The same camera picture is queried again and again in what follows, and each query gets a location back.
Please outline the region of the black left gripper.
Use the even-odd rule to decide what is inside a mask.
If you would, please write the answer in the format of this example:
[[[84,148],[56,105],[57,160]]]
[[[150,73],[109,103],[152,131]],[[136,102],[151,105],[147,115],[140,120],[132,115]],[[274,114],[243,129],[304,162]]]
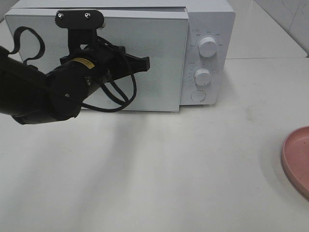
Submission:
[[[83,65],[100,76],[110,73],[112,80],[147,72],[150,58],[138,58],[125,54],[125,49],[114,46],[97,35],[96,29],[68,29],[69,54],[60,58],[62,65],[70,61],[82,61]]]

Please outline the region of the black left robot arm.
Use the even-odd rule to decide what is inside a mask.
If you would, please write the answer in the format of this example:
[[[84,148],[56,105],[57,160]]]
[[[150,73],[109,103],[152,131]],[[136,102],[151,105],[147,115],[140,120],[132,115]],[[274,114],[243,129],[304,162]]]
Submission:
[[[133,102],[116,84],[116,80],[150,68],[149,57],[138,58],[99,37],[95,29],[70,29],[69,54],[60,66],[42,73],[27,60],[11,58],[11,52],[0,50],[0,111],[17,123],[43,124],[65,121],[79,115],[82,108],[107,112],[107,109],[85,103],[101,89],[118,112]]]

